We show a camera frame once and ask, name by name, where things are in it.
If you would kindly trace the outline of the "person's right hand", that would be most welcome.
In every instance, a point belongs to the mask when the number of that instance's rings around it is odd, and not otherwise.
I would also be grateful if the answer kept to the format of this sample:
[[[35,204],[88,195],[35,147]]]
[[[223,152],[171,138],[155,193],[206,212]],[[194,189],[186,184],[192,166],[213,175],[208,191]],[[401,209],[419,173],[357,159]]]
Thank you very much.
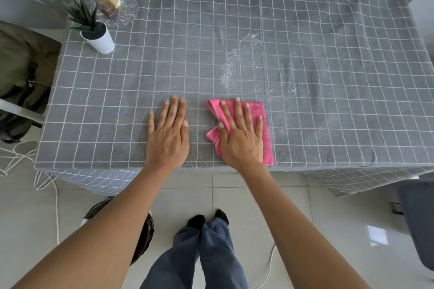
[[[256,136],[252,124],[250,105],[242,107],[243,128],[238,128],[231,116],[227,103],[221,102],[221,109],[231,126],[229,147],[220,147],[222,160],[240,174],[264,168],[263,139]]]

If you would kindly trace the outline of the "person's left hand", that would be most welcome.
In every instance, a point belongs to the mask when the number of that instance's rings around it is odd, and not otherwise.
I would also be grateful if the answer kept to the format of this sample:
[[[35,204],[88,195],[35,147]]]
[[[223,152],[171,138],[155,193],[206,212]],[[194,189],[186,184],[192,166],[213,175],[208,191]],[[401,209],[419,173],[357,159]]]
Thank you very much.
[[[182,145],[181,125],[186,119],[187,104],[185,98],[178,98],[176,121],[172,128],[167,127],[167,112],[171,100],[166,100],[161,108],[154,137],[148,137],[146,143],[145,168],[174,171],[187,159],[190,144]]]

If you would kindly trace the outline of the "pink cleaning cloth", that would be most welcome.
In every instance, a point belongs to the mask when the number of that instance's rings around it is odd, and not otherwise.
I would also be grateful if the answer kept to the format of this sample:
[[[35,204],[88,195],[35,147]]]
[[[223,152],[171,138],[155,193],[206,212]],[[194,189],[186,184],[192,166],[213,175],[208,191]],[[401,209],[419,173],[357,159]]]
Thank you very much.
[[[223,122],[225,126],[229,126],[229,123],[221,109],[221,102],[222,100],[208,100],[207,108],[209,109],[209,111],[217,121]],[[258,101],[248,101],[247,103],[250,105],[252,124],[254,130],[256,130],[257,128],[258,118],[262,117],[263,119],[263,130],[262,130],[263,164],[266,166],[273,166],[274,153],[273,153],[273,147],[272,147],[270,133],[269,133],[269,127],[267,124],[264,104],[263,102],[258,102]],[[220,133],[218,127],[214,127],[206,134],[206,136],[213,143],[214,150],[217,153],[217,155],[220,158],[222,158],[220,152]]]

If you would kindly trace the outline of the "person's right forearm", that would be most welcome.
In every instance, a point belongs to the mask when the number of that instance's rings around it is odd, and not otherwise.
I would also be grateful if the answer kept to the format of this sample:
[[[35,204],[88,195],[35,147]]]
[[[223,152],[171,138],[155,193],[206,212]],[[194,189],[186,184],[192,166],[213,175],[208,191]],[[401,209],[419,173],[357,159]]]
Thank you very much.
[[[295,289],[371,289],[261,162],[233,166],[258,204]]]

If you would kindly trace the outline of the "person's left forearm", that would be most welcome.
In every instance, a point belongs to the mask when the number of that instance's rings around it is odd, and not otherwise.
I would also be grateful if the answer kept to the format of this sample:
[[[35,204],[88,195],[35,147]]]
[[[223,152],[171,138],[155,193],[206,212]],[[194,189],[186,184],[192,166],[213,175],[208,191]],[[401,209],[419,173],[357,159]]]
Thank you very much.
[[[168,165],[145,165],[11,289],[120,289],[152,203],[172,172]]]

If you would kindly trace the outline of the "white powder spill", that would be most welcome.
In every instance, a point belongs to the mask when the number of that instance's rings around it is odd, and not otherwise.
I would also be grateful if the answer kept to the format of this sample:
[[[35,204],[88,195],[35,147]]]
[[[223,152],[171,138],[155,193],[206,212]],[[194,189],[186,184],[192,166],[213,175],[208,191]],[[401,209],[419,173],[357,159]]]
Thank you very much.
[[[254,30],[227,40],[226,52],[214,60],[216,84],[222,94],[277,96],[293,85],[294,64],[286,44],[264,40],[270,30]]]

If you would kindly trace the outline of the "grey checked tablecloth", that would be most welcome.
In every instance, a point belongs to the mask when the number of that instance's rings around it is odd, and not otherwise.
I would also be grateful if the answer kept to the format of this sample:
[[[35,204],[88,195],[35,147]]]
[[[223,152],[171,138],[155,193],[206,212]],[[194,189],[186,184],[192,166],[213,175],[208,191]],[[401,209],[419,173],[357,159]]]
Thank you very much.
[[[149,112],[185,97],[182,168],[230,171],[206,133],[211,99],[264,103],[270,171],[307,173],[337,196],[434,172],[434,67],[407,0],[136,0],[99,54],[71,31],[63,43],[35,168],[118,193],[144,164]],[[277,96],[229,96],[214,67],[227,40],[270,30],[294,64]]]

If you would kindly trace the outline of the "person's black left sock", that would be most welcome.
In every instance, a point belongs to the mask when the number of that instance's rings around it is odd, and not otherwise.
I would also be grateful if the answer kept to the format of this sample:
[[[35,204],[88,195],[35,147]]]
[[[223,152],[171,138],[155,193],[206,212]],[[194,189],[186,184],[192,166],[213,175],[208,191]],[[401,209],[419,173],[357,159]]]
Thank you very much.
[[[192,228],[198,231],[202,230],[202,227],[205,223],[205,216],[204,215],[196,215],[188,220],[187,227]]]

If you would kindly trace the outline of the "white plant pot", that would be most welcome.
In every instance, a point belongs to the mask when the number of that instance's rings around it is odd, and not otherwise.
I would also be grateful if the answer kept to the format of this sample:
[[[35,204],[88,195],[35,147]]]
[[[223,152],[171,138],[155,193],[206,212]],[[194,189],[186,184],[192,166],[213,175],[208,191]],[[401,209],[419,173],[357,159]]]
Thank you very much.
[[[80,36],[100,54],[107,55],[115,49],[115,43],[103,22],[97,22],[95,31],[82,31]]]

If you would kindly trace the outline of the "black round waste bin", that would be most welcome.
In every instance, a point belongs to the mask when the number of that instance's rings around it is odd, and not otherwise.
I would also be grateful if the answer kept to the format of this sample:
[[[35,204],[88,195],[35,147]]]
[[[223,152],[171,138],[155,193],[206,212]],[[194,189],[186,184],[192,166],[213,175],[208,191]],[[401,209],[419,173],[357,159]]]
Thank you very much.
[[[89,222],[92,218],[95,217],[110,201],[114,199],[114,196],[106,197],[101,202],[95,204],[84,216],[81,225],[83,226],[87,222]],[[138,243],[136,245],[133,258],[130,265],[133,265],[149,248],[150,242],[153,238],[155,232],[154,221],[151,215],[151,211],[149,211],[146,220],[144,221],[142,231],[140,233],[140,237],[138,239]]]

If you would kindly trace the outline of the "clear glass dome cover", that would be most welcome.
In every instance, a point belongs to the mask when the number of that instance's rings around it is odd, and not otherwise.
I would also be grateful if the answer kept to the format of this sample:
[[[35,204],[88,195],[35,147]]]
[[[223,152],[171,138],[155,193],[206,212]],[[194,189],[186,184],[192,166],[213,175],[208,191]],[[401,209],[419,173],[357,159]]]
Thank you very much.
[[[138,16],[136,0],[90,0],[90,4],[97,20],[108,27],[128,25]]]

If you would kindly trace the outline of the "yellow brown snack packet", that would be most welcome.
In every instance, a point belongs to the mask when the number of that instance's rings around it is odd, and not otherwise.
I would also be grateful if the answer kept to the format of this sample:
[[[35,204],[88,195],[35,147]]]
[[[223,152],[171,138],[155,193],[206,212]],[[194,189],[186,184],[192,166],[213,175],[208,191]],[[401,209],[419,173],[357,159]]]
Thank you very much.
[[[95,0],[95,4],[106,18],[114,20],[118,15],[121,0]]]

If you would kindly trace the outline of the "person's blue jeans legs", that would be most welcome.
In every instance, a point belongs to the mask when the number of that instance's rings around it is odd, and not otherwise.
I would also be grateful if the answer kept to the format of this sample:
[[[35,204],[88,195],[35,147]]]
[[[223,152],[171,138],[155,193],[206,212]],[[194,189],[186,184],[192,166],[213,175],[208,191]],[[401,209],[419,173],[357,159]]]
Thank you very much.
[[[248,289],[229,226],[216,218],[205,222],[201,231],[181,228],[172,247],[154,262],[140,289],[192,289],[198,259],[205,289]]]

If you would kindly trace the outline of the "green artificial plant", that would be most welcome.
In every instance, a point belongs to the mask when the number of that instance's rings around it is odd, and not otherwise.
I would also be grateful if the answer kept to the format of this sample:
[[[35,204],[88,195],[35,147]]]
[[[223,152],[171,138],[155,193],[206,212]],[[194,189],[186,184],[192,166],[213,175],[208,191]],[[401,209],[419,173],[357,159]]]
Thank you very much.
[[[104,30],[104,24],[97,20],[97,9],[89,9],[85,0],[73,0],[69,3],[62,1],[62,9],[66,13],[67,19],[73,24],[72,30],[86,32],[90,34],[100,34]]]

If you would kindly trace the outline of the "dark olive backpack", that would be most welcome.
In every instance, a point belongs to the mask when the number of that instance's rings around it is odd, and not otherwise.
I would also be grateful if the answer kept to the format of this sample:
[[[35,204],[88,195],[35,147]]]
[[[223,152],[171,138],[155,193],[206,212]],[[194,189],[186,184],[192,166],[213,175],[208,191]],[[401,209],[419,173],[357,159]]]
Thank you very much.
[[[42,116],[61,47],[44,34],[0,21],[0,102]]]

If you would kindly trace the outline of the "dark grey chair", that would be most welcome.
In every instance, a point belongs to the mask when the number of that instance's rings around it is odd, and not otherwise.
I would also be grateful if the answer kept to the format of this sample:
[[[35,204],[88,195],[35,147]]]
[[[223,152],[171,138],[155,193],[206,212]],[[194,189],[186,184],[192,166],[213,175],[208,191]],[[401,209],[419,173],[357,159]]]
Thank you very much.
[[[406,180],[397,194],[420,261],[434,272],[434,182]]]

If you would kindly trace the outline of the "grey chair frame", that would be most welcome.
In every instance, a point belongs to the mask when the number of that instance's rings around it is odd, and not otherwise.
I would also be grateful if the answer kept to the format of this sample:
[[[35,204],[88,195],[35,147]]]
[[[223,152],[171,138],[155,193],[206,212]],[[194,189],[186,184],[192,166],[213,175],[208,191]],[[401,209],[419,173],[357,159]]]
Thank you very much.
[[[12,113],[19,117],[24,117],[33,122],[43,125],[45,122],[45,118],[42,114],[39,114],[35,111],[28,110],[22,106],[13,104],[7,100],[0,98],[0,110]]]

